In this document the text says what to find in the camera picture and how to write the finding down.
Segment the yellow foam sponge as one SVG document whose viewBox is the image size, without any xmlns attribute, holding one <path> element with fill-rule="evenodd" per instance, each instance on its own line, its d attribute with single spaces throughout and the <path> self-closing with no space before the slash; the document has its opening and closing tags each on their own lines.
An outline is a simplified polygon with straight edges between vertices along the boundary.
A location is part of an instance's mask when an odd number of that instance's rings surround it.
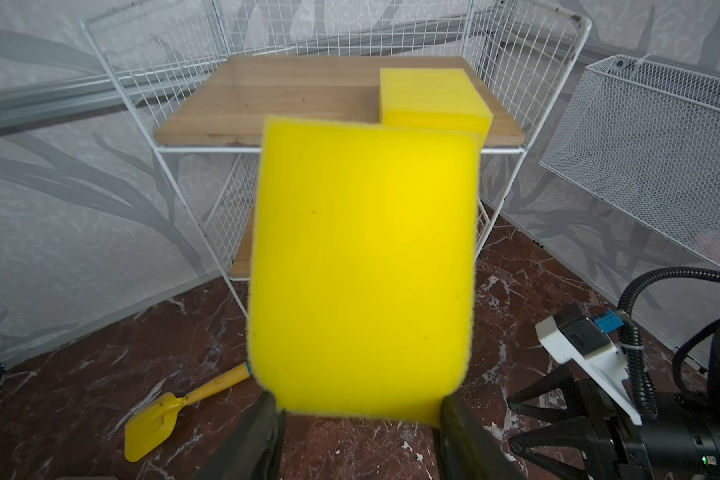
<svg viewBox="0 0 720 480">
<path fill-rule="evenodd" d="M 380 123 L 467 134 L 482 149 L 494 114 L 461 68 L 382 68 Z"/>
</svg>

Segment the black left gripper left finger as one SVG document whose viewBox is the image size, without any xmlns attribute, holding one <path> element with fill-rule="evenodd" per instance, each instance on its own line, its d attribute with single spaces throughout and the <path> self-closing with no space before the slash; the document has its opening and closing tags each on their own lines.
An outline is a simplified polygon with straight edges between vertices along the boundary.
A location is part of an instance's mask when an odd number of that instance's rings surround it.
<svg viewBox="0 0 720 480">
<path fill-rule="evenodd" d="M 278 479 L 286 412 L 264 390 L 192 479 Z"/>
</svg>

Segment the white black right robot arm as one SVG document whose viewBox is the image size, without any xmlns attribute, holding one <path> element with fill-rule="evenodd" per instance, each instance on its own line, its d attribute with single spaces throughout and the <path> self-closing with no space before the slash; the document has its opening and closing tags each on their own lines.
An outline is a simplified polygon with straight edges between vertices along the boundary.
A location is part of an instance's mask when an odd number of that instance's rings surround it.
<svg viewBox="0 0 720 480">
<path fill-rule="evenodd" d="M 658 396 L 659 416 L 640 426 L 592 379 L 562 365 L 508 400 L 511 410 L 544 427 L 511 438 L 512 452 L 560 479 L 650 479 L 657 470 L 720 479 L 720 319 L 673 358 L 682 382 L 686 354 L 710 338 L 705 392 Z"/>
</svg>

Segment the yellow sponge blue backing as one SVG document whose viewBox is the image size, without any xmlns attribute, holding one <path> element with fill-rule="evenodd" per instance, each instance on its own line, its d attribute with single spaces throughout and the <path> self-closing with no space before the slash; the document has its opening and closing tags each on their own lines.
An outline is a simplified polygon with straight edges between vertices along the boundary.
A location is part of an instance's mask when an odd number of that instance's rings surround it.
<svg viewBox="0 0 720 480">
<path fill-rule="evenodd" d="M 462 132 L 267 119 L 247 341 L 279 409 L 439 424 L 470 356 L 478 160 Z"/>
</svg>

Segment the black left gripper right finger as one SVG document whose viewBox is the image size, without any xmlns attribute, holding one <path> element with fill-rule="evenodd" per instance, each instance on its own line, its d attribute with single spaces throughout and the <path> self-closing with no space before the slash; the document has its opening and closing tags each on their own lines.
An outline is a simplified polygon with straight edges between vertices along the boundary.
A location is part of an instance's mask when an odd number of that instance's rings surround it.
<svg viewBox="0 0 720 480">
<path fill-rule="evenodd" d="M 443 400 L 440 422 L 434 443 L 441 479 L 523 479 L 458 394 Z"/>
</svg>

